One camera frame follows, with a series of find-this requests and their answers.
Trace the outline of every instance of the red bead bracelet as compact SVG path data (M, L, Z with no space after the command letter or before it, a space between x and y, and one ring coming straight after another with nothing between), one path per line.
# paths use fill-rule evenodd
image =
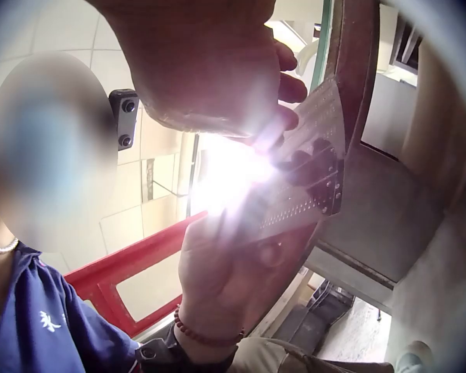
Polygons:
M245 337L245 330L243 328L242 331L238 333L238 336L230 339L213 339L201 336L200 334L197 334L193 330L190 330L186 325L183 324L183 322L180 320L178 316L178 312L179 305L178 308L176 308L176 311L174 311L174 322L176 323L176 326L179 328L179 330L181 330L181 332L184 333L190 339L193 339L194 341L197 341L203 345L212 347L229 347L236 345Z

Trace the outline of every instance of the sleeve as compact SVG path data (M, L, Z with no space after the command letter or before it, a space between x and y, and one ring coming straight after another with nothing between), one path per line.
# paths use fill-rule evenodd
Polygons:
M66 322L87 372L128 373L138 371L133 341L109 324L62 279L66 292Z

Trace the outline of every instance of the wrist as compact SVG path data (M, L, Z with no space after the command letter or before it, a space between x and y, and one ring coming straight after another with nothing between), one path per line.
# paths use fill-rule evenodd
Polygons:
M227 359L236 350L236 345L228 347L206 346L191 339L174 325L174 337L194 364L220 363Z
M243 329L243 312L221 309L217 304L192 302L183 297L179 308L181 322L200 336L215 339L234 339Z

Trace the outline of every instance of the gray metal panel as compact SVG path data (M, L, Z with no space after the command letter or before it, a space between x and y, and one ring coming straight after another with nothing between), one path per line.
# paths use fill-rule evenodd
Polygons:
M341 211L321 223L316 245L399 282L440 225L440 204L404 165L363 145L351 148L343 184Z

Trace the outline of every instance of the red metal frame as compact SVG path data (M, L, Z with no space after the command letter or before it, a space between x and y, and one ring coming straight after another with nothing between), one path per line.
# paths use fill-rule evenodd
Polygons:
M125 249L70 272L66 275L66 281L75 288L81 299L90 300L98 313L108 322L124 330L130 337L134 337L173 312L181 302L181 295L142 320L135 321L119 296L116 285L178 252L188 225L206 214L192 216ZM142 296L152 285L141 284Z

